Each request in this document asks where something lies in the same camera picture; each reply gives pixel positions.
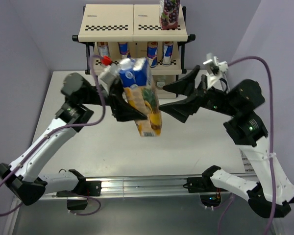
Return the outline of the clear glass bottle green cap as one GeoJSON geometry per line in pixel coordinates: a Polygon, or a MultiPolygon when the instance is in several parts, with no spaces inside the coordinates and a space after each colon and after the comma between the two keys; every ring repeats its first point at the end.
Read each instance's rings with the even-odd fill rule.
{"type": "Polygon", "coordinates": [[[154,78],[157,89],[162,89],[166,84],[166,76],[165,75],[157,75],[154,78]]]}

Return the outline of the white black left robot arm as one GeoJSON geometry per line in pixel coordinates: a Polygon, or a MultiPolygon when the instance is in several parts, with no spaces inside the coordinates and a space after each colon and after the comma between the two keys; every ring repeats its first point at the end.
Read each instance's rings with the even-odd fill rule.
{"type": "Polygon", "coordinates": [[[85,195],[86,178],[77,170],[64,173],[42,174],[41,170],[51,157],[89,122],[93,111],[87,104],[110,106],[119,122],[146,120],[147,116],[132,107],[123,98],[123,86],[119,76],[110,72],[104,78],[110,82],[103,86],[91,85],[79,73],[70,73],[64,79],[61,93],[65,102],[56,113],[46,131],[20,157],[10,164],[0,164],[0,177],[26,206],[37,202],[43,195],[67,191],[73,195],[85,195]]]}

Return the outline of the blue Fontana juice carton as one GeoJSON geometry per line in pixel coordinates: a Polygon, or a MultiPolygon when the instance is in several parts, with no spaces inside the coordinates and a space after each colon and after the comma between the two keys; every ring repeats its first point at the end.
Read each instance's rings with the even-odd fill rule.
{"type": "Polygon", "coordinates": [[[159,136],[162,129],[162,116],[148,59],[145,57],[125,58],[119,62],[119,68],[128,103],[147,117],[145,120],[135,120],[140,136],[159,136]]]}

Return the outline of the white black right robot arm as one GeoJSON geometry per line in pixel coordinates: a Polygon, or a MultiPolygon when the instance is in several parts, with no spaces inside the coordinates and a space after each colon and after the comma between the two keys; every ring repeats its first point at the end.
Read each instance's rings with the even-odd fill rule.
{"type": "Polygon", "coordinates": [[[251,163],[257,181],[232,175],[213,165],[200,177],[187,179],[185,188],[190,193],[209,192],[217,188],[246,200],[260,217],[285,217],[294,203],[294,185],[284,173],[279,161],[270,154],[268,131],[255,113],[265,101],[259,83],[250,79],[241,81],[229,92],[206,88],[205,75],[199,85],[195,78],[199,67],[176,82],[165,85],[167,92],[181,94],[184,100],[167,103],[159,108],[180,122],[186,122],[199,108],[230,116],[224,127],[234,144],[251,163]]]}

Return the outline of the blue purple berry juice carton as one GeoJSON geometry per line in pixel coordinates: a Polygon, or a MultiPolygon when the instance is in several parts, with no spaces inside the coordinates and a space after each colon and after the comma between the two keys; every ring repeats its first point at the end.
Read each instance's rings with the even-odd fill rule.
{"type": "Polygon", "coordinates": [[[178,28],[180,0],[159,0],[159,23],[162,30],[178,28]]]}

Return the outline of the blue silver energy drink can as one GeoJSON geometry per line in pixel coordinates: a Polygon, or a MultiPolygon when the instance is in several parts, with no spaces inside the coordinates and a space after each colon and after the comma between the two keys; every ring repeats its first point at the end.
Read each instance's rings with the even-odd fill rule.
{"type": "Polygon", "coordinates": [[[158,42],[147,43],[147,57],[151,68],[157,65],[158,42]]]}
{"type": "Polygon", "coordinates": [[[162,47],[162,65],[170,66],[173,53],[173,42],[163,42],[162,47]]]}

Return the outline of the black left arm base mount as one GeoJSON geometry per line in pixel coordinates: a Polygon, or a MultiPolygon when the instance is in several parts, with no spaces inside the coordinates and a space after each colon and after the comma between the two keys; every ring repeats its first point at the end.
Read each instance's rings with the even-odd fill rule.
{"type": "Polygon", "coordinates": [[[85,181],[81,188],[72,191],[59,191],[56,197],[67,198],[67,209],[77,214],[89,214],[91,206],[97,212],[101,207],[101,202],[97,197],[101,194],[101,181],[85,181]]]}

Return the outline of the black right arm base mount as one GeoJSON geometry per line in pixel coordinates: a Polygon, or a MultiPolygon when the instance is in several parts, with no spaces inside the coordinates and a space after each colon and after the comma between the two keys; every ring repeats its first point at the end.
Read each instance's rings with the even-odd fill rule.
{"type": "Polygon", "coordinates": [[[221,192],[224,189],[215,187],[207,177],[189,177],[183,188],[188,193],[199,193],[201,203],[207,207],[217,207],[221,205],[221,192]]]}

